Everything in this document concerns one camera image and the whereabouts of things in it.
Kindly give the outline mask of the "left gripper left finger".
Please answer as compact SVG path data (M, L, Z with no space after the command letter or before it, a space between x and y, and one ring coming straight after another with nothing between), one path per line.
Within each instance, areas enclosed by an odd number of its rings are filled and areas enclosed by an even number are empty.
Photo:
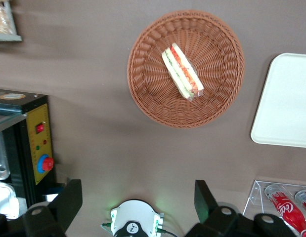
M48 204L36 203L10 221L0 214L0 237L64 237L82 204L82 182L72 179Z

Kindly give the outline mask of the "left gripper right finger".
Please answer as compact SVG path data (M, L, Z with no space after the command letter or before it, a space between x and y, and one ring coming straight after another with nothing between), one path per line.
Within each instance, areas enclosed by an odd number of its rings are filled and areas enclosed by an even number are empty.
M195 181L194 205L199 223L187 237L294 237L294 232L273 214L257 214L253 220L226 205L219 206L204 180Z

